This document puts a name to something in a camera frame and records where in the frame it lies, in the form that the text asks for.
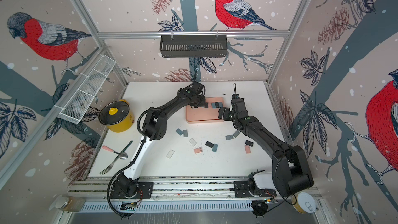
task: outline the pink spoon handle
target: pink spoon handle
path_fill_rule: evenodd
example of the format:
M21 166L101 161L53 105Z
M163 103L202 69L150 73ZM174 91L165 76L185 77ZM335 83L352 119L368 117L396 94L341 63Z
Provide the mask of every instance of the pink spoon handle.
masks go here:
M113 152L118 154L117 152L115 152L114 150L112 150L111 148L107 147L107 146L102 146L102 149L107 150L108 152Z

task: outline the white table surface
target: white table surface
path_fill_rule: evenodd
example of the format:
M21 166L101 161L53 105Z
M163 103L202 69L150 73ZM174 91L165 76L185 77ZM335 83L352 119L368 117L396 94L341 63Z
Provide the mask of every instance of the white table surface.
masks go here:
M234 82L201 82L206 87L206 97L223 97L225 106L231 104L234 93ZM249 115L260 120L272 134L283 140L271 101L263 82L235 82L236 93L245 98L246 109ZM129 83L124 99L126 99L135 120L149 107L159 107L170 101L177 94L177 90L186 87L189 82L131 82ZM176 129L188 130L188 137L176 133ZM226 140L226 135L232 135L236 129L232 122L188 124L185 120L185 107L173 114L167 121L167 132L161 140L153 145L147 156L141 176L247 176L257 169L271 171L271 158L251 138L239 134L232 140ZM193 138L197 145L192 147L188 142ZM134 155L141 134L137 131L136 122L125 132L107 132L103 142L117 152L127 144L134 142L126 150L127 160L117 160L110 172L104 177L111 177L119 169L126 166ZM254 142L250 147L251 154L245 152L245 141ZM217 152L212 152L205 145L206 141L218 144ZM193 149L202 147L203 152L194 154ZM166 155L174 150L171 159ZM116 154L100 149L98 156L90 170L89 177L102 177L99 172L106 168L116 157Z

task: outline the glass jar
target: glass jar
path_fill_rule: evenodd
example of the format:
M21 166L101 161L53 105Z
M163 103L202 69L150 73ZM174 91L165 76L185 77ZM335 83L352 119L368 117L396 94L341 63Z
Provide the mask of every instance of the glass jar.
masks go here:
M86 200L80 197L58 197L55 207L62 211L79 212L85 202Z

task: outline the white wire basket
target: white wire basket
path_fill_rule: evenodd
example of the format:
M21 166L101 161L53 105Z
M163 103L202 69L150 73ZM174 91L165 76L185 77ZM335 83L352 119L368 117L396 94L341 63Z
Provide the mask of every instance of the white wire basket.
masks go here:
M92 71L88 75L84 75L86 76L86 80L73 94L58 117L78 124L115 64L116 62L114 60L106 55L102 55Z

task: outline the black wire basket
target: black wire basket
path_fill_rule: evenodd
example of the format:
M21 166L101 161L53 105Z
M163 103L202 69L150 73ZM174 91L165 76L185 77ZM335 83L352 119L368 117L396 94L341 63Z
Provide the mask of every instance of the black wire basket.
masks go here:
M162 57L225 57L226 35L162 36Z

